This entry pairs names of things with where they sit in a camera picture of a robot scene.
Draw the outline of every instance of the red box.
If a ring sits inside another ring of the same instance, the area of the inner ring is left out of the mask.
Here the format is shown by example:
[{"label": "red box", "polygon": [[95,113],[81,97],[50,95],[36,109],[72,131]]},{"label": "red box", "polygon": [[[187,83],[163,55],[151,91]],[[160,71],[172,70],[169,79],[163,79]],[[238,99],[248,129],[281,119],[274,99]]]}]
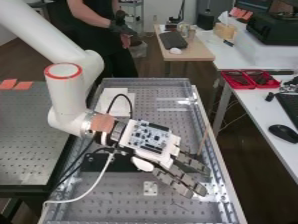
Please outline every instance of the red box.
[{"label": "red box", "polygon": [[260,89],[280,88],[281,83],[273,78],[273,76],[266,71],[245,70],[244,73],[253,80],[257,88]]},{"label": "red box", "polygon": [[234,89],[256,89],[256,83],[249,76],[238,70],[222,71],[221,75]]}]

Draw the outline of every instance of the computer mouse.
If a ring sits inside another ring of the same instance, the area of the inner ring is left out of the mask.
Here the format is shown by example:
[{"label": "computer mouse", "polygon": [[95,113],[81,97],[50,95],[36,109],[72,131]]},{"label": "computer mouse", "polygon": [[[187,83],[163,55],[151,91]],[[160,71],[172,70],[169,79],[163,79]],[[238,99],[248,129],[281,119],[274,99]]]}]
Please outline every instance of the computer mouse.
[{"label": "computer mouse", "polygon": [[298,143],[298,134],[297,132],[285,125],[277,124],[269,127],[269,131],[284,140]]},{"label": "computer mouse", "polygon": [[172,48],[171,54],[183,54],[183,51],[179,48]]}]

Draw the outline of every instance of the red ring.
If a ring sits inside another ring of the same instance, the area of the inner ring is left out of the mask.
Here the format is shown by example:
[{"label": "red ring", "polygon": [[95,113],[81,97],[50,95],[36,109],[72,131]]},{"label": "red ring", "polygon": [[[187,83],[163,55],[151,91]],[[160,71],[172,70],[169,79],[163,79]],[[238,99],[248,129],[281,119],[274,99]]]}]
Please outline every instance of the red ring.
[{"label": "red ring", "polygon": [[[76,72],[73,75],[71,75],[71,76],[64,76],[64,77],[58,76],[58,75],[55,75],[55,74],[51,74],[50,69],[51,69],[55,65],[62,65],[62,64],[75,65],[75,66],[77,67],[77,72]],[[54,78],[54,79],[72,79],[72,78],[77,77],[81,73],[83,73],[81,66],[79,66],[79,65],[76,65],[76,64],[73,64],[73,63],[58,63],[58,64],[52,64],[52,65],[50,65],[50,66],[46,68],[46,70],[44,70],[44,74],[46,74],[48,77]]]}]

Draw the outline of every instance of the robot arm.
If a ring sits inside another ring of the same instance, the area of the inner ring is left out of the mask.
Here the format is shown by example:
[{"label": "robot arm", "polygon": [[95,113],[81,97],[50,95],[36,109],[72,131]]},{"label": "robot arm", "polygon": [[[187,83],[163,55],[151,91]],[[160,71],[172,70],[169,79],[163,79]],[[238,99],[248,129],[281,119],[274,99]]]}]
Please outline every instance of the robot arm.
[{"label": "robot arm", "polygon": [[180,137],[169,128],[129,120],[128,124],[116,121],[111,132],[92,130],[99,113],[87,109],[85,97],[104,70],[101,56],[84,51],[23,0],[0,0],[0,24],[55,63],[46,69],[54,104],[50,125],[79,137],[92,137],[96,133],[99,143],[117,143],[117,150],[132,155],[139,169],[152,172],[181,195],[188,198],[195,193],[205,196],[205,187],[193,181],[180,166],[191,167],[205,176],[211,175],[211,170],[181,149]]}]

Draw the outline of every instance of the red object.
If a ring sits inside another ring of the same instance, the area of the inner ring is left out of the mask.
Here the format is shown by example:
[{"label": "red object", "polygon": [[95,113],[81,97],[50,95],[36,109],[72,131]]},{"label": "red object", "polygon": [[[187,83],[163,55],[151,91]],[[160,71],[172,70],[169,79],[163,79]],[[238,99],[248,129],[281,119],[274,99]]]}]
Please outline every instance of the red object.
[{"label": "red object", "polygon": [[237,13],[238,13],[238,11],[240,11],[240,9],[234,7],[234,8],[230,10],[230,15],[232,15],[232,16],[236,16]]},{"label": "red object", "polygon": [[19,82],[14,90],[28,90],[34,82]]},{"label": "red object", "polygon": [[3,81],[3,83],[0,84],[0,90],[6,89],[12,89],[15,84],[16,84],[16,79],[7,79]]},{"label": "red object", "polygon": [[240,13],[237,14],[237,18],[242,18],[245,16],[246,10],[241,10]]},{"label": "red object", "polygon": [[256,89],[254,81],[242,71],[222,71],[221,75],[233,89]]},{"label": "red object", "polygon": [[[71,65],[75,65],[75,66],[77,67],[77,72],[76,72],[75,74],[72,74],[72,75],[69,75],[69,76],[64,76],[64,77],[59,76],[58,74],[52,74],[52,73],[50,72],[50,69],[51,69],[55,65],[58,65],[58,64],[71,64]],[[81,75],[81,73],[83,73],[83,68],[81,68],[81,66],[79,66],[79,65],[76,65],[76,64],[73,64],[73,63],[58,63],[58,64],[52,64],[52,65],[50,65],[50,66],[46,68],[46,70],[44,70],[44,74],[46,74],[48,77],[51,77],[52,79],[72,79],[72,78],[77,77],[79,75]]]},{"label": "red object", "polygon": [[242,18],[245,20],[249,20],[252,16],[253,16],[253,12],[248,12]]},{"label": "red object", "polygon": [[[260,89],[280,88],[281,83],[273,78],[273,76],[266,71],[262,71],[262,70],[245,70],[242,72],[249,76],[249,78],[254,82],[257,88],[260,88]],[[261,81],[265,80],[266,83],[265,84],[260,84],[258,80],[261,80]]]}]

